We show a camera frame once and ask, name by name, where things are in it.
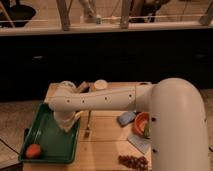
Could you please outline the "translucent pale gripper body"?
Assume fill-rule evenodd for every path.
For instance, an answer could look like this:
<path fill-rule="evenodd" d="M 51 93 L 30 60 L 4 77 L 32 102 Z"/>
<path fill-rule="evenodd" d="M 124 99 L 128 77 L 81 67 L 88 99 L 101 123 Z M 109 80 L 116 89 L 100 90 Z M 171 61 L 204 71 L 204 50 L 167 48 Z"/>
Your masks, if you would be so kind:
<path fill-rule="evenodd" d="M 60 129 L 68 133 L 71 130 L 71 128 L 74 126 L 77 120 L 78 120 L 78 116 L 74 115 L 71 118 L 68 118 L 66 120 L 58 119 L 57 124 Z"/>

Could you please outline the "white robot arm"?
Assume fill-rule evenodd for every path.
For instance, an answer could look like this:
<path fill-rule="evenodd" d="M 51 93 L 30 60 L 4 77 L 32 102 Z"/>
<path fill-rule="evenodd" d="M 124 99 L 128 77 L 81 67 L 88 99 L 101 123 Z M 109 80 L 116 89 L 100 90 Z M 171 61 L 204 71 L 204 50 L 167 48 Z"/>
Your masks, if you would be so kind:
<path fill-rule="evenodd" d="M 74 93 L 60 84 L 49 107 L 58 118 L 82 110 L 146 111 L 152 171 L 210 171 L 204 102 L 196 87 L 184 79 L 89 93 Z"/>

